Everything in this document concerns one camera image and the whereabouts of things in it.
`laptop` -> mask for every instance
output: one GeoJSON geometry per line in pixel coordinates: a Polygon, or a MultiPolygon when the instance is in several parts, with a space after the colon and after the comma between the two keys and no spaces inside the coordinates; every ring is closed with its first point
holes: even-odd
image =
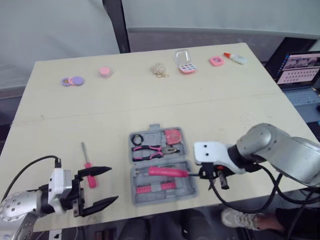
{"type": "Polygon", "coordinates": [[[320,121],[320,97],[312,88],[319,74],[320,51],[290,52],[274,78],[306,123],[320,121]]]}

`beige table surface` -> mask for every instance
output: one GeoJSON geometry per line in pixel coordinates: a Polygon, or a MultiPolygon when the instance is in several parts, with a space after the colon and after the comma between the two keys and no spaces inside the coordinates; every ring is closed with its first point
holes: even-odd
{"type": "MultiPolygon", "coordinates": [[[[131,199],[128,135],[147,130],[149,124],[164,128],[181,127],[187,142],[186,158],[194,172],[193,143],[221,141],[234,144],[257,123],[271,123],[292,136],[317,141],[289,100],[261,66],[245,43],[189,48],[198,72],[182,75],[173,62],[175,50],[138,52],[37,62],[23,94],[14,123],[0,156],[0,196],[12,178],[32,160],[57,155],[62,167],[73,174],[83,168],[80,142],[85,142],[95,166],[113,170],[98,176],[99,187],[89,189],[87,206],[102,198],[119,195],[112,205],[93,216],[74,218],[48,215],[35,230],[69,228],[186,208],[219,204],[206,180],[196,179],[197,197],[169,203],[135,207],[131,199]],[[239,53],[247,65],[229,59],[213,67],[208,58],[222,52],[239,53]],[[161,62],[168,78],[156,78],[150,66],[161,62]],[[97,68],[109,65],[115,74],[97,77],[97,68]],[[63,87],[65,76],[83,76],[80,87],[63,87]]],[[[277,174],[268,163],[264,163],[277,174]]],[[[11,193],[46,184],[53,162],[30,167],[16,182],[11,193]]],[[[272,183],[260,171],[228,178],[230,190],[220,190],[227,201],[269,195],[272,183]]],[[[284,178],[283,191],[302,185],[284,178]]]]}

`purple compact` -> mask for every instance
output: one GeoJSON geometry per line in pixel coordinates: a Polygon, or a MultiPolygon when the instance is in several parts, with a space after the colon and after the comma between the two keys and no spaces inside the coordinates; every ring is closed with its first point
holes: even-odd
{"type": "Polygon", "coordinates": [[[62,78],[62,79],[61,79],[61,84],[62,84],[63,86],[66,86],[66,87],[71,86],[71,84],[69,83],[69,77],[64,77],[64,78],[62,78]]]}
{"type": "Polygon", "coordinates": [[[76,85],[76,86],[80,86],[85,83],[85,79],[80,76],[71,77],[68,81],[71,85],[76,85]]]}

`pliers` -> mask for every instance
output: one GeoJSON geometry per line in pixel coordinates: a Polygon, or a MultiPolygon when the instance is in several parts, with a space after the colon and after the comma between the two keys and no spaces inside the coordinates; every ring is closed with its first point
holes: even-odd
{"type": "Polygon", "coordinates": [[[157,151],[154,154],[151,154],[150,156],[145,156],[145,157],[133,157],[132,160],[134,162],[139,162],[139,161],[145,161],[145,160],[151,160],[151,159],[160,159],[163,158],[165,154],[173,154],[173,153],[178,153],[179,150],[175,147],[172,146],[165,146],[162,147],[160,145],[154,145],[154,146],[149,146],[149,145],[143,145],[143,146],[136,146],[132,148],[133,152],[139,151],[139,150],[154,150],[157,151]]]}

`laptop keyboard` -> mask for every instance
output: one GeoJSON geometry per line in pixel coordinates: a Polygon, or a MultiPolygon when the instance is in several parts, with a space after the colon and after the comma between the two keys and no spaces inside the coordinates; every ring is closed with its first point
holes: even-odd
{"type": "Polygon", "coordinates": [[[293,106],[302,106],[308,104],[319,104],[320,97],[312,89],[301,91],[287,91],[286,97],[290,100],[293,106]]]}

